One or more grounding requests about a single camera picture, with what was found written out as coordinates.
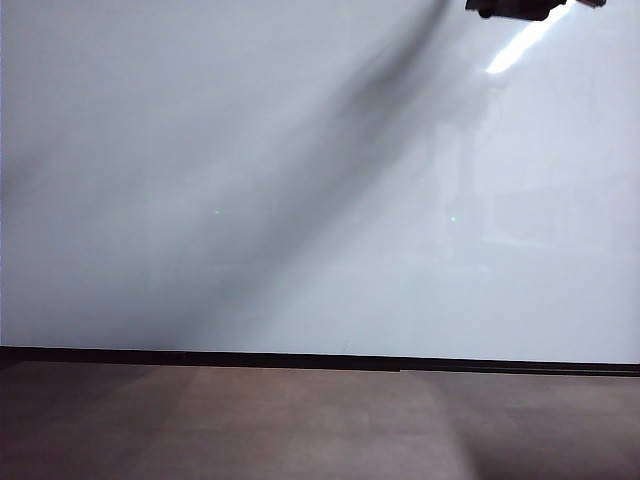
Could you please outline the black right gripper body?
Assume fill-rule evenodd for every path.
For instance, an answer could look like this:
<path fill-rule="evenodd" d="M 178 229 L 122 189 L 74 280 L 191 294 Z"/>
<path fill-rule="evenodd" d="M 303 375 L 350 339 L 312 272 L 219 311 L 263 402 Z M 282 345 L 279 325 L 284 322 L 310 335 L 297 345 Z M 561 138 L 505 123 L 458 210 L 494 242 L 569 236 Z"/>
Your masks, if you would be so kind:
<path fill-rule="evenodd" d="M 467 0 L 465 9 L 477 12 L 483 19 L 544 21 L 551 13 L 559 13 L 561 7 L 568 5 L 566 0 Z"/>

